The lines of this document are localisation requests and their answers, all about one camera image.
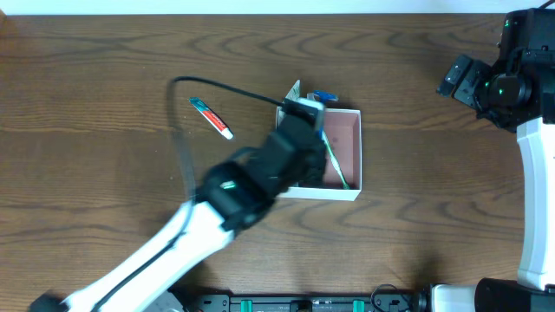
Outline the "blue disposable razor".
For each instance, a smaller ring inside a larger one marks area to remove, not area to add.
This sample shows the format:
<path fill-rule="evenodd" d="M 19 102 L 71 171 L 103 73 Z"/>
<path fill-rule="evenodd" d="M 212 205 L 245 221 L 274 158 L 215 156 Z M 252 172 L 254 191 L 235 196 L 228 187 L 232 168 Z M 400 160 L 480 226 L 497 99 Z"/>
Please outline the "blue disposable razor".
<path fill-rule="evenodd" d="M 320 90 L 315 90 L 311 93 L 307 94 L 307 98 L 309 100 L 313 100 L 313 101 L 320 101 L 322 103 L 327 103 L 330 101 L 333 102 L 338 102 L 339 101 L 339 97 L 335 94 L 332 93 L 328 93 L 325 91 L 320 91 Z"/>

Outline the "white box pink interior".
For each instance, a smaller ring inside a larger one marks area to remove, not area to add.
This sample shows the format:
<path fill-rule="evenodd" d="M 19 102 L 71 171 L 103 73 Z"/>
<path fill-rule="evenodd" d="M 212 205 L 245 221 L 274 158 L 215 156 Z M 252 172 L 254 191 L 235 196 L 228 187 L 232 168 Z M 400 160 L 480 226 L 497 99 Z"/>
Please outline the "white box pink interior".
<path fill-rule="evenodd" d="M 323 132 L 341 169 L 341 178 L 326 153 L 323 184 L 319 187 L 292 186 L 281 198 L 354 201 L 362 191 L 361 112 L 329 108 L 325 112 Z"/>

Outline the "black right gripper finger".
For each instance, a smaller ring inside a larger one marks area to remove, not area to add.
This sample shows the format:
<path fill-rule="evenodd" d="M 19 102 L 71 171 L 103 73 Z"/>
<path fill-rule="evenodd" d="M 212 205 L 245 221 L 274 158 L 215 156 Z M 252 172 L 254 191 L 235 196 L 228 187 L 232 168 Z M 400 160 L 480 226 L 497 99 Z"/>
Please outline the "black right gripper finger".
<path fill-rule="evenodd" d="M 466 55 L 459 55 L 436 89 L 436 93 L 444 97 L 451 96 L 462 82 L 472 63 L 472 58 Z"/>
<path fill-rule="evenodd" d="M 453 97 L 471 108 L 479 108 L 479 97 L 490 79 L 490 66 L 474 59 L 457 59 L 460 71 Z"/>

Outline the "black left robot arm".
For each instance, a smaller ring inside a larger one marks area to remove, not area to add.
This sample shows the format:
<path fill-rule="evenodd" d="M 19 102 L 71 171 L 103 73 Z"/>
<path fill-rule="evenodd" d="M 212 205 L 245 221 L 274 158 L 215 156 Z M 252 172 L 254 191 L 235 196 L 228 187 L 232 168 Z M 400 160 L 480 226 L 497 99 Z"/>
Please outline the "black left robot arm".
<path fill-rule="evenodd" d="M 321 175 L 322 135 L 275 130 L 210 169 L 194 196 L 132 256 L 103 278 L 61 299 L 44 293 L 31 311 L 144 311 L 194 266 L 263 219 L 276 197 Z"/>

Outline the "white bamboo-print cream tube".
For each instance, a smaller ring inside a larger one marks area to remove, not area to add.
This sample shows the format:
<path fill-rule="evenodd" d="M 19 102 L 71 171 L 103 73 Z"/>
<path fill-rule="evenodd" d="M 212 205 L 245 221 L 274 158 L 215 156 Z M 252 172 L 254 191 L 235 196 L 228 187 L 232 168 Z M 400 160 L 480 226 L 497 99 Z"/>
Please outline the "white bamboo-print cream tube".
<path fill-rule="evenodd" d="M 286 100 L 297 101 L 300 97 L 301 81 L 297 80 L 285 96 Z M 278 126 L 284 118 L 284 111 L 281 107 L 277 108 L 276 126 Z"/>

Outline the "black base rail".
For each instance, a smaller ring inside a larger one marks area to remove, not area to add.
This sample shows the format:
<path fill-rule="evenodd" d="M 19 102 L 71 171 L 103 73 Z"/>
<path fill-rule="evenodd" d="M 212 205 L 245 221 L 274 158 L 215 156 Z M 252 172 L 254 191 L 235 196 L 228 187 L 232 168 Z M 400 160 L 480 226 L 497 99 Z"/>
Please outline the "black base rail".
<path fill-rule="evenodd" d="M 186 312 L 405 312 L 412 311 L 409 295 L 373 296 L 198 296 Z"/>

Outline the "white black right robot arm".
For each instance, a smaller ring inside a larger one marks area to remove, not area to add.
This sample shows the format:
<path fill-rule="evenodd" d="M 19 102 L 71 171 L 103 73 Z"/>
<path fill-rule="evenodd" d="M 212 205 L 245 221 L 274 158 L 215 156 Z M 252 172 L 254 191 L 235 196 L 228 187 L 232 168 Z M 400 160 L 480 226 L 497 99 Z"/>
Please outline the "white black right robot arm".
<path fill-rule="evenodd" d="M 436 284 L 421 311 L 554 309 L 554 62 L 546 49 L 517 47 L 489 66 L 459 56 L 437 89 L 478 118 L 515 133 L 525 179 L 525 234 L 517 278 Z"/>

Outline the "red green toothpaste tube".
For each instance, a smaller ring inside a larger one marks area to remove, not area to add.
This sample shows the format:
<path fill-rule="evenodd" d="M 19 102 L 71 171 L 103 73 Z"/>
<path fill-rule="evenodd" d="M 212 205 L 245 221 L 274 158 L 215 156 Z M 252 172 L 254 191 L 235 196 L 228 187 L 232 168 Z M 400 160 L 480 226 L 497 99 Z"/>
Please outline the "red green toothpaste tube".
<path fill-rule="evenodd" d="M 231 140 L 234 137 L 231 129 L 225 124 L 225 122 L 211 109 L 209 108 L 200 98 L 190 97 L 189 102 L 200 112 L 200 114 L 227 140 Z"/>

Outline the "green white toothbrush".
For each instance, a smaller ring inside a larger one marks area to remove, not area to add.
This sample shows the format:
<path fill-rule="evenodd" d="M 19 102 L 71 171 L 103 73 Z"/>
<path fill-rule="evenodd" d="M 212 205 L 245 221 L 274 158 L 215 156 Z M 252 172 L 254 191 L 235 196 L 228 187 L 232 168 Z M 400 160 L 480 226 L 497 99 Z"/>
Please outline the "green white toothbrush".
<path fill-rule="evenodd" d="M 321 132 L 321 135 L 322 135 L 322 140 L 323 140 L 323 142 L 326 146 L 327 152 L 328 152 L 329 157 L 330 157 L 330 163 L 333 166 L 333 168 L 335 169 L 338 177 L 340 178 L 340 180 L 342 182 L 342 185 L 343 185 L 343 189 L 344 190 L 349 190 L 350 189 L 349 184 L 347 183 L 346 178 L 343 175 L 341 165 L 340 165 L 340 163 L 339 163 L 339 161 L 338 161 L 338 159 L 337 159 L 337 157 L 336 157 L 336 155 L 333 151 L 333 148 L 330 144 L 330 141 L 328 139 L 328 136 L 327 136 L 326 132 L 323 130 Z"/>

